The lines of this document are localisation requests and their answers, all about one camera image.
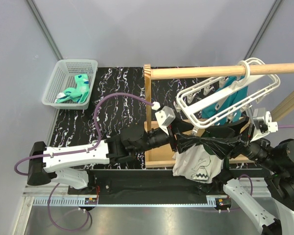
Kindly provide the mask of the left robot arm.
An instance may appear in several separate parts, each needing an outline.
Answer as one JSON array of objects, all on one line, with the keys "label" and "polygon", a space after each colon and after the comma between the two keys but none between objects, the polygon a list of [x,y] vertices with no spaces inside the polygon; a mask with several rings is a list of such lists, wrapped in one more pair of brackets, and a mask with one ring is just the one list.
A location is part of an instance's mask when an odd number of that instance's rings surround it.
[{"label": "left robot arm", "polygon": [[188,140],[200,139],[191,133],[193,126],[179,118],[164,128],[147,131],[142,124],[132,124],[119,134],[93,144],[71,147],[48,147],[43,141],[35,142],[29,155],[27,184],[42,186],[57,182],[80,189],[86,194],[96,189],[95,178],[75,166],[87,164],[123,164],[135,155],[169,145],[174,152],[183,152]]}]

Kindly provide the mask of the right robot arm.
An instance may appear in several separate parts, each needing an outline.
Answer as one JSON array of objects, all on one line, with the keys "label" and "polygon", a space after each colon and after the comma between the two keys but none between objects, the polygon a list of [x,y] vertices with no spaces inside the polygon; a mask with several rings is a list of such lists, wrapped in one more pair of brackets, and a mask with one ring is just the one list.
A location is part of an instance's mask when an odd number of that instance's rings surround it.
[{"label": "right robot arm", "polygon": [[244,155],[271,172],[264,178],[279,218],[267,212],[249,195],[229,170],[213,181],[213,190],[228,194],[262,235],[294,235],[294,139],[271,147],[266,139],[252,140],[256,128],[248,117],[235,123],[205,129],[203,145],[222,160]]}]

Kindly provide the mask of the white plastic clip hanger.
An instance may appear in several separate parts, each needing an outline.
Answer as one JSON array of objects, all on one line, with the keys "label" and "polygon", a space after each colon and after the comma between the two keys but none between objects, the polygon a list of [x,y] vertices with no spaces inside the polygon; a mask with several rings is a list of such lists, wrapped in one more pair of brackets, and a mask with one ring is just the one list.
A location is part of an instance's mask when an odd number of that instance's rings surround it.
[{"label": "white plastic clip hanger", "polygon": [[[247,67],[264,64],[262,60],[253,57],[241,60],[237,65]],[[249,94],[248,87],[264,77],[268,77],[270,83]],[[216,83],[219,83],[220,87],[216,92],[191,104],[196,94]],[[253,103],[259,103],[279,86],[280,78],[277,74],[210,77],[181,90],[176,96],[176,104],[194,127],[204,129],[213,125],[223,125],[227,121],[237,121]]]}]

